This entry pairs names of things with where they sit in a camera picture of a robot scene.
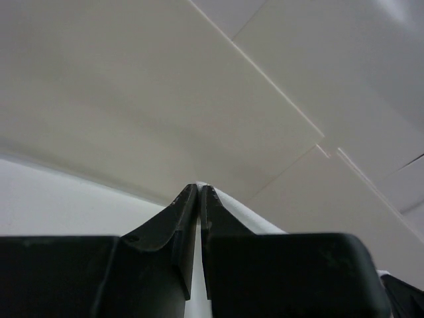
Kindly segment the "white tank top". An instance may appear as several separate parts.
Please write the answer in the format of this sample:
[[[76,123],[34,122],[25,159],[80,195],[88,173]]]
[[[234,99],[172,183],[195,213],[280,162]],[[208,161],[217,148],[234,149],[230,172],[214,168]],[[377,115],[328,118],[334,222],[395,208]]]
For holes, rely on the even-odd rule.
[[[198,183],[200,199],[205,183]],[[251,300],[207,298],[201,220],[195,235],[189,317],[389,317],[390,303],[362,242],[346,233],[289,234],[227,194],[223,205],[260,236],[258,294]]]

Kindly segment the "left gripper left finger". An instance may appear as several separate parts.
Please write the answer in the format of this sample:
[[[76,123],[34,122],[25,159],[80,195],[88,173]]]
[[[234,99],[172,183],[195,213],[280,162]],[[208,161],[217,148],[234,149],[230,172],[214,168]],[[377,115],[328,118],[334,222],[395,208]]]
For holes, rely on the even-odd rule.
[[[127,246],[142,254],[168,248],[185,300],[191,298],[197,194],[196,184],[186,185],[169,206],[122,237]]]

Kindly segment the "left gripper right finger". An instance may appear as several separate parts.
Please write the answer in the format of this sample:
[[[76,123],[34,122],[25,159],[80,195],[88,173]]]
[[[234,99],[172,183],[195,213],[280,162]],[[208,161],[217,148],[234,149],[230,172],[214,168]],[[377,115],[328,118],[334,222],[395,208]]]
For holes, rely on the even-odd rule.
[[[251,300],[258,294],[260,236],[237,219],[215,188],[201,190],[201,253],[207,298]]]

